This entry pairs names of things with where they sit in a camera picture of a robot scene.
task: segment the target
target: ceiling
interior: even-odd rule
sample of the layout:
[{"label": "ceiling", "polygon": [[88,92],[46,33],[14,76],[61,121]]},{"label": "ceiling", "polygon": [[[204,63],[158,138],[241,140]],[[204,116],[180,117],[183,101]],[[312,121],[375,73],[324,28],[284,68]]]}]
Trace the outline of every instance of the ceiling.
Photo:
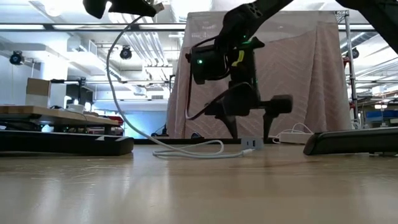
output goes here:
[{"label": "ceiling", "polygon": [[[82,5],[82,0],[51,0],[50,2],[55,2],[56,5],[62,9],[60,16],[52,17],[46,13],[46,7],[41,1],[28,1],[28,0],[0,0],[0,22],[15,22],[15,23],[107,23],[110,24],[112,21],[108,14],[105,14],[101,20],[89,16]],[[250,2],[247,0],[213,0],[210,4],[209,0],[169,0],[165,4],[165,10],[159,13],[154,19],[155,23],[171,23],[178,22],[175,20],[175,14],[173,14],[173,8],[171,3],[178,4],[179,10],[181,11],[181,4],[184,4],[186,10],[182,14],[186,14],[189,11],[206,11],[209,8],[212,11],[227,11],[236,7],[242,3]],[[334,0],[295,0],[290,3],[284,10],[291,11],[307,11],[307,10],[325,10],[325,11],[335,11],[344,10],[336,1]],[[356,12],[350,12],[351,23],[354,24],[367,24],[368,22],[364,17]],[[159,43],[163,50],[163,57],[168,61],[169,67],[163,68],[145,68],[145,63],[143,63],[143,58],[140,57],[133,49],[133,55],[130,60],[121,60],[119,57],[120,50],[123,45],[129,45],[129,41],[126,39],[121,39],[118,42],[117,50],[113,53],[111,57],[112,68],[120,73],[122,77],[127,80],[160,80],[167,79],[169,75],[175,72],[175,68],[172,65],[177,64],[179,51],[180,51],[180,39],[176,37],[175,32],[157,32]],[[44,44],[54,51],[59,52],[66,58],[72,57],[70,53],[67,52],[67,40],[72,36],[78,36],[82,40],[91,40],[98,47],[97,57],[99,61],[97,64],[101,64],[105,55],[108,53],[110,43],[116,38],[117,33],[115,32],[84,32],[78,34],[71,33],[61,33],[61,32],[0,32],[0,40],[9,41],[14,43],[40,43]],[[345,34],[341,33],[340,39],[341,44],[344,44]],[[355,60],[355,70],[358,74],[359,80],[391,80],[396,79],[395,73],[398,73],[398,64],[395,61],[397,54],[393,52],[384,40],[379,36],[372,37],[359,44],[356,47],[360,56]],[[155,55],[155,50],[149,51],[149,54]],[[105,80],[103,68],[96,69],[88,63],[79,63],[73,61],[69,68],[69,75],[71,77],[87,77],[88,80]],[[377,84],[360,84],[359,91],[375,90]],[[97,91],[109,91],[108,85],[92,85],[91,88],[96,88]],[[389,85],[388,88],[394,89],[395,87]],[[131,91],[131,88],[125,86],[117,86],[118,91]]]}]

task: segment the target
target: office ceiling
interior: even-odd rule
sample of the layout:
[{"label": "office ceiling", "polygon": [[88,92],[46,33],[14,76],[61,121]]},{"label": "office ceiling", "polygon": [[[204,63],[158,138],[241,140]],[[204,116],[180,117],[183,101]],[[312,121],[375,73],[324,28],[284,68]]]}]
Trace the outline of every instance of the office ceiling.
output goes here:
[{"label": "office ceiling", "polygon": [[[52,2],[58,7],[60,12],[50,12],[60,13],[59,16],[52,17],[49,16],[49,9],[45,6],[48,2]],[[207,7],[213,11],[226,11],[233,7],[238,6],[244,2],[249,2],[248,0],[168,0],[165,1],[165,10],[162,11],[153,20],[155,23],[170,23],[176,22],[175,13],[173,13],[173,7],[170,3],[179,4],[178,11],[180,14],[186,14],[189,11],[205,11]],[[344,10],[336,1],[334,0],[295,0],[289,4],[284,10]],[[350,19],[352,23],[355,24],[367,24],[364,17],[356,11],[351,11]],[[39,1],[28,1],[28,0],[0,0],[0,22],[15,22],[15,23],[44,23],[44,22],[54,22],[54,23],[86,23],[86,22],[102,22],[102,23],[112,23],[112,21],[107,14],[101,20],[89,16],[82,5],[82,0],[39,0]],[[47,32],[34,32],[34,33],[22,33],[22,32],[0,32],[0,40],[9,41],[14,43],[41,43],[49,46],[50,48],[65,54],[66,41],[71,37],[71,35],[77,35],[85,40],[92,40],[98,47],[98,57],[104,59],[104,56],[108,52],[109,44],[116,37],[114,32],[85,32],[79,34],[67,34],[67,33],[47,33]],[[158,32],[157,33],[160,45],[164,51],[164,57],[168,61],[169,66],[176,65],[176,61],[179,56],[180,43],[179,38],[176,38],[176,33],[171,32]],[[341,33],[341,44],[344,44],[345,34]],[[133,54],[130,60],[121,60],[119,58],[119,53],[123,45],[129,45],[126,39],[122,39],[118,43],[118,51],[116,51],[112,57],[113,68],[120,72],[121,75],[126,75],[128,79],[134,80],[148,80],[148,73],[143,68],[142,57],[138,54]],[[398,77],[392,74],[397,73],[398,65],[395,66],[395,58],[397,54],[393,52],[384,40],[379,36],[374,36],[357,46],[360,52],[359,58],[355,60],[356,73],[359,74],[360,80],[382,80],[383,78],[387,80],[396,79]],[[166,72],[173,74],[173,70],[168,69]],[[156,78],[161,77],[165,70],[152,70]],[[90,79],[102,79],[105,77],[104,71],[101,69],[91,70],[90,66],[84,63],[78,66],[71,66],[70,68],[71,76],[86,76]],[[377,84],[373,85],[360,85],[360,91],[367,91],[374,88]],[[100,90],[109,90],[106,85],[100,86]],[[128,88],[119,87],[119,91],[129,91]]]}]

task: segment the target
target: wooden platform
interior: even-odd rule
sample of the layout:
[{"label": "wooden platform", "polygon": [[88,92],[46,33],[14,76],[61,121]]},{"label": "wooden platform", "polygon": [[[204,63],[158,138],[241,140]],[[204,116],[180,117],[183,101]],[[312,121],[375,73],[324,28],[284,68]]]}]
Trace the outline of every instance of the wooden platform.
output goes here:
[{"label": "wooden platform", "polygon": [[397,158],[307,157],[301,146],[267,146],[204,161],[159,159],[155,149],[0,157],[1,223],[398,223]]},{"label": "wooden platform", "polygon": [[0,119],[34,119],[40,124],[118,126],[117,121],[38,106],[0,106]]}]

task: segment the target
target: metal pole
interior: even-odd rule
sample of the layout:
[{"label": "metal pole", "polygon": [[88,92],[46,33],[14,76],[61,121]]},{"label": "metal pole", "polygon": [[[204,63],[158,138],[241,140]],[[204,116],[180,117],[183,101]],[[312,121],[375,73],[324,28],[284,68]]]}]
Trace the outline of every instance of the metal pole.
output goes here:
[{"label": "metal pole", "polygon": [[349,64],[349,80],[351,83],[351,98],[354,103],[354,121],[361,124],[358,117],[358,99],[356,97],[356,77],[354,69],[354,58],[353,58],[353,46],[351,45],[351,29],[349,28],[349,11],[345,14],[346,22],[346,34],[347,34],[347,47],[348,47],[348,58],[350,60]]}]

